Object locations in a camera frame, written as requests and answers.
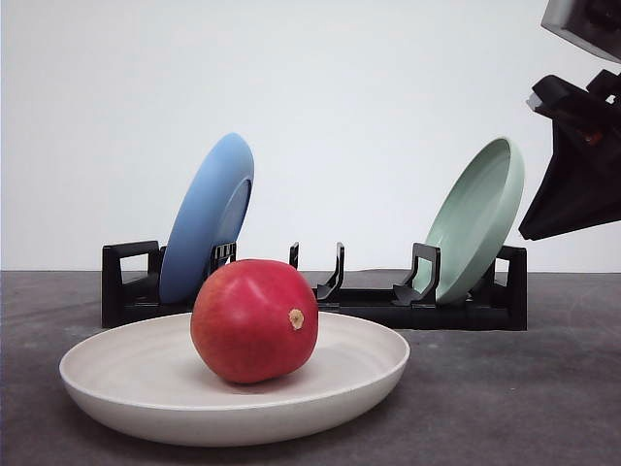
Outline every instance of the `white backdrop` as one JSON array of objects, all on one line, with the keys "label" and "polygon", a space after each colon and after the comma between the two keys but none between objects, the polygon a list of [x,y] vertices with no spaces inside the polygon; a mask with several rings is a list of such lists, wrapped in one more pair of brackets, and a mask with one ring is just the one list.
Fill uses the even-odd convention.
[{"label": "white backdrop", "polygon": [[[542,29],[545,0],[11,0],[2,14],[2,268],[99,269],[165,244],[195,170],[236,131],[255,157],[241,257],[408,267],[469,160],[508,135],[527,179],[507,242],[532,271],[621,271],[612,223],[517,232],[551,153],[524,101],[605,62]],[[132,268],[143,262],[130,262]]]}]

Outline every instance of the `white plate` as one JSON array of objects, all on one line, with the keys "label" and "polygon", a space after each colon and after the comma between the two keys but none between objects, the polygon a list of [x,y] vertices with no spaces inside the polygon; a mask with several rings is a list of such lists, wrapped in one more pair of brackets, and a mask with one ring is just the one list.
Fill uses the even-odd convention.
[{"label": "white plate", "polygon": [[70,349],[60,375],[91,417],[125,434],[175,445],[256,445],[353,419],[397,384],[409,357],[398,333],[320,313],[317,345],[297,371],[252,385],[226,383],[198,356],[190,314],[124,325]]}]

